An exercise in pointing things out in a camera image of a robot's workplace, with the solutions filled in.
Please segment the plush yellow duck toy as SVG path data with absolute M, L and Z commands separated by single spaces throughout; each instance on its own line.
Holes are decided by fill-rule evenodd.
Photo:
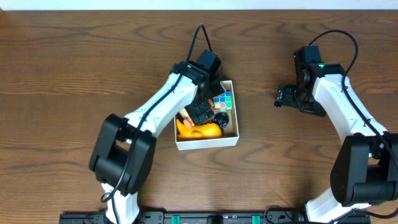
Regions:
M 179 115 L 183 118 L 183 124 L 186 127 L 188 127 L 188 128 L 194 127 L 195 123 L 193 122 L 193 120 L 191 119 L 191 117 L 189 116 L 189 114 L 185 108 L 183 108 L 179 111 Z

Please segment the orange plastic duck toy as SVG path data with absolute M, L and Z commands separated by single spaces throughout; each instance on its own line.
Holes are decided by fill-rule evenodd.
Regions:
M 223 135 L 221 128 L 215 123 L 201 124 L 191 128 L 186 127 L 179 120 L 176 120 L 178 137 L 181 139 L 213 139 Z

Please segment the black round wheel toy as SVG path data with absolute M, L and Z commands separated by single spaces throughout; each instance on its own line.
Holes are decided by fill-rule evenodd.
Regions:
M 229 125 L 229 114 L 226 112 L 219 112 L 214 115 L 213 122 L 223 129 Z

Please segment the colourful puzzle cube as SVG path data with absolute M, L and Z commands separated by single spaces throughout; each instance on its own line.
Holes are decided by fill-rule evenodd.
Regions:
M 230 113 L 233 109 L 232 96 L 230 91 L 213 98 L 215 113 Z

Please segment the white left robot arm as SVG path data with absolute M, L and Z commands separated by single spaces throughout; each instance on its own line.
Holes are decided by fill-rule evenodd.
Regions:
M 224 92 L 220 60 L 176 63 L 167 81 L 147 102 L 120 117 L 110 114 L 101 125 L 89 168 L 101 183 L 111 223 L 134 223 L 137 193 L 152 168 L 159 134 L 186 106 Z

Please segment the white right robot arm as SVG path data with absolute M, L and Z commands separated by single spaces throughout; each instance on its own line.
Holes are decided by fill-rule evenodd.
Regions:
M 341 140 L 330 187 L 306 203 L 307 220 L 369 216 L 368 207 L 397 200 L 397 135 L 371 116 L 341 65 L 299 63 L 295 71 L 296 84 L 279 86 L 275 107 L 328 116 Z

